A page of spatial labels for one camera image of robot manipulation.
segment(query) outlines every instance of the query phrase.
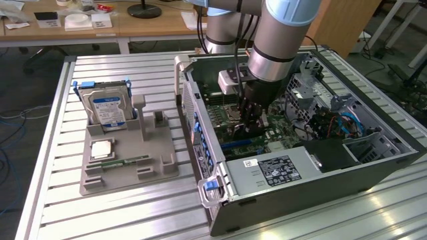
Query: metal workbench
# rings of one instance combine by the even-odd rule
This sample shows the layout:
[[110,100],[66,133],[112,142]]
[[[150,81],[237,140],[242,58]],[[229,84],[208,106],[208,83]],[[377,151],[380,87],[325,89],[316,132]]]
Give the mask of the metal workbench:
[[[82,56],[64,63],[15,239],[425,239],[424,157],[357,195],[232,234],[209,236],[173,94],[173,58],[192,53]],[[425,128],[334,53],[324,51],[321,54],[427,146]],[[178,176],[136,188],[81,196],[78,182],[86,113],[70,89],[72,81],[104,82],[125,77],[132,81],[132,92],[145,94],[144,113],[165,110]],[[324,82],[337,94],[345,93],[345,87],[328,73]]]

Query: robotic arm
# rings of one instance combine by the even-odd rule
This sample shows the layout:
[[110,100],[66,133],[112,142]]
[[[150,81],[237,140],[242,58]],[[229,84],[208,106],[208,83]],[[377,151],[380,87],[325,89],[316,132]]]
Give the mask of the robotic arm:
[[[286,77],[309,25],[317,15],[321,0],[189,0],[208,7],[205,45],[209,53],[230,53],[234,48],[240,14],[260,16],[253,48],[248,58],[249,76],[240,93],[240,117],[245,127],[256,121],[273,102],[281,80]],[[218,73],[224,94],[234,93],[236,73]]]

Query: hard drive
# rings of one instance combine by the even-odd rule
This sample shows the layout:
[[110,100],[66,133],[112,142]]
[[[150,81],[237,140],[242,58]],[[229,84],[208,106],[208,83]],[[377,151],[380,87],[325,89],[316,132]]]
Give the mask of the hard drive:
[[125,121],[134,119],[130,101],[130,81],[85,81],[73,91],[82,103],[90,125],[100,124],[105,132],[125,129]]

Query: black lamp base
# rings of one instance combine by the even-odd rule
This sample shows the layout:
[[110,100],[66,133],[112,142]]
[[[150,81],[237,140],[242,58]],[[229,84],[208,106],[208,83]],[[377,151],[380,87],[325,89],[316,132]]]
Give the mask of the black lamp base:
[[141,4],[136,4],[126,8],[126,13],[138,19],[153,19],[161,15],[161,9],[149,4],[145,4],[144,9]]

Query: power supply label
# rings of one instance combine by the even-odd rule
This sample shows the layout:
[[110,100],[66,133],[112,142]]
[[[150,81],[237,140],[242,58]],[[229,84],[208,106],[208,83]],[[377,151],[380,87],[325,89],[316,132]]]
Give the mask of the power supply label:
[[301,175],[288,156],[257,161],[257,165],[266,183],[272,187],[301,179]]
[[125,124],[125,115],[120,109],[120,98],[106,97],[93,100],[94,111],[100,124],[105,127],[117,127]]

